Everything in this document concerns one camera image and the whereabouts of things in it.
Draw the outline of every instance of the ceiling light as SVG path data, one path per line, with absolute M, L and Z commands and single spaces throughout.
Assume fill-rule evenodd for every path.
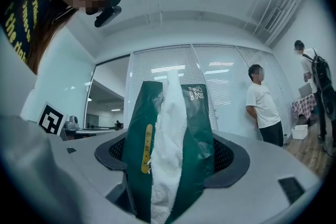
M 233 62 L 211 62 L 209 66 L 233 66 Z
M 220 70 L 214 70 L 214 71 L 206 71 L 204 74 L 215 74 L 215 73 L 225 73 L 228 72 L 229 69 L 220 69 Z
M 180 73 L 178 74 L 179 77 L 183 77 L 184 76 L 184 73 Z M 160 79 L 166 79 L 167 76 L 159 76 L 159 77 L 154 77 L 155 80 L 160 80 Z
M 169 70 L 177 70 L 177 69 L 185 69 L 185 66 L 174 66 L 174 67 L 162 67 L 162 68 L 154 68 L 152 69 L 152 73 L 156 72 L 163 72 L 163 71 L 169 71 Z

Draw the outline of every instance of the desk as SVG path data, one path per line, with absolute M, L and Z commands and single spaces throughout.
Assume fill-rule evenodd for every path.
M 310 95 L 292 103 L 292 113 L 295 119 L 297 119 L 299 115 L 304 115 L 308 120 L 311 112 L 314 110 L 314 106 L 316 106 L 316 101 L 314 94 L 311 93 Z

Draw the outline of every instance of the air vent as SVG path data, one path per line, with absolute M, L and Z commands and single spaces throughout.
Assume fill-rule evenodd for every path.
M 305 193 L 304 189 L 301 187 L 295 177 L 283 178 L 278 181 L 290 204 L 293 204 L 301 197 L 303 193 Z
M 266 31 L 269 31 L 271 30 L 272 26 L 274 25 L 276 19 L 279 17 L 280 15 L 280 12 L 281 12 L 281 9 L 276 7 L 272 13 L 272 15 L 269 17 L 268 21 L 266 22 L 265 26 L 264 26 L 264 29 Z

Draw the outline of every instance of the white wall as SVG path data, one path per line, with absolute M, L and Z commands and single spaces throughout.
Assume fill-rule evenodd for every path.
M 99 117 L 99 126 L 114 127 L 117 120 L 123 122 L 123 111 L 112 112 L 94 101 L 88 102 L 87 113 Z
M 124 98 L 128 62 L 129 57 L 126 57 L 97 66 L 93 78 L 119 97 Z
M 45 102 L 57 111 L 78 118 L 83 127 L 87 100 L 86 85 L 91 81 L 94 60 L 64 27 L 51 41 L 38 69 L 34 89 L 21 111 L 25 120 L 37 121 Z
M 102 62 L 133 51 L 180 44 L 229 44 L 271 52 L 248 32 L 230 25 L 196 20 L 180 20 L 143 25 L 107 37 L 96 61 Z
M 273 48 L 296 99 L 300 98 L 298 89 L 304 85 L 300 56 L 294 54 L 294 42 L 298 39 L 306 48 L 315 48 L 328 61 L 335 88 L 335 24 L 321 0 L 303 0 L 296 20 Z

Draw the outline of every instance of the white box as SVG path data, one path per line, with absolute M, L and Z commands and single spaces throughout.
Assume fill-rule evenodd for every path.
M 308 134 L 308 125 L 296 125 L 292 129 L 293 139 L 305 139 Z

